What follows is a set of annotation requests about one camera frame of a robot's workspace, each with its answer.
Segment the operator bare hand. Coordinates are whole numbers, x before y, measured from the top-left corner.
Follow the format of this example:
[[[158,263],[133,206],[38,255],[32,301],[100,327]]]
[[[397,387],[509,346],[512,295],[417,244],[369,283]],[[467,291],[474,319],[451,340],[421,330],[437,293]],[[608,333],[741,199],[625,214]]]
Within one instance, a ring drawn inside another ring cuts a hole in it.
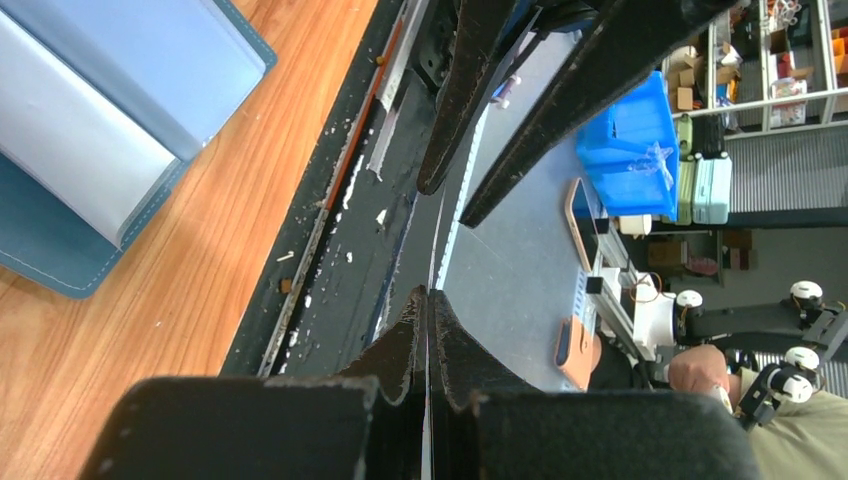
[[[674,356],[667,377],[675,391],[706,394],[719,388],[730,393],[725,356],[713,345],[692,347]]]

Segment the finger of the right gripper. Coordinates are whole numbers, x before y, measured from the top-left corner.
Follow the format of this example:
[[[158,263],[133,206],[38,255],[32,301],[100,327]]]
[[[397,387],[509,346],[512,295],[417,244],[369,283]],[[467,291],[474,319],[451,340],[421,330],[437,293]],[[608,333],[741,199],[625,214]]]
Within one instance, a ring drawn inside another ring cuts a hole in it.
[[[608,1],[507,141],[461,216],[477,227],[566,136],[634,89],[730,1]]]
[[[491,95],[492,78],[509,51],[504,42],[521,30],[523,18],[522,1],[459,4],[453,58],[416,181],[421,194],[434,194],[445,180],[478,108]]]

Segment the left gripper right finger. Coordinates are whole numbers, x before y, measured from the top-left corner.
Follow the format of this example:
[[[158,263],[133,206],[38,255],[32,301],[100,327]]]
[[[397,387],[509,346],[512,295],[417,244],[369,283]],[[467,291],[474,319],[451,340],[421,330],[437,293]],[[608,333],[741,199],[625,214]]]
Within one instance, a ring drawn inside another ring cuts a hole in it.
[[[757,479],[747,434],[713,399],[533,388],[427,302],[436,479]]]

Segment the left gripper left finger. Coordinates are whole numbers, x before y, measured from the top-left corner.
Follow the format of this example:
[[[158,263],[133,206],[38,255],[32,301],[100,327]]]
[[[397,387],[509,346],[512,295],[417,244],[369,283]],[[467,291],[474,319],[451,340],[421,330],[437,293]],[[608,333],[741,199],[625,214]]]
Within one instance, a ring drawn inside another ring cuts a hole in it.
[[[322,377],[155,377],[114,406],[84,479],[417,479],[423,387],[417,353],[428,303]]]

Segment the blue card holder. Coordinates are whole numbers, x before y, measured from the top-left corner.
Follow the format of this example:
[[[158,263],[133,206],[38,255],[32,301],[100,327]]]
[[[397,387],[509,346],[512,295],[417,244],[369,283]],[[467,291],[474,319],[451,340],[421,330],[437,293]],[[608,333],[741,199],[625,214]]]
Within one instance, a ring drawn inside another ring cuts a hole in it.
[[[1,5],[1,263],[90,296],[273,68],[230,1]]]

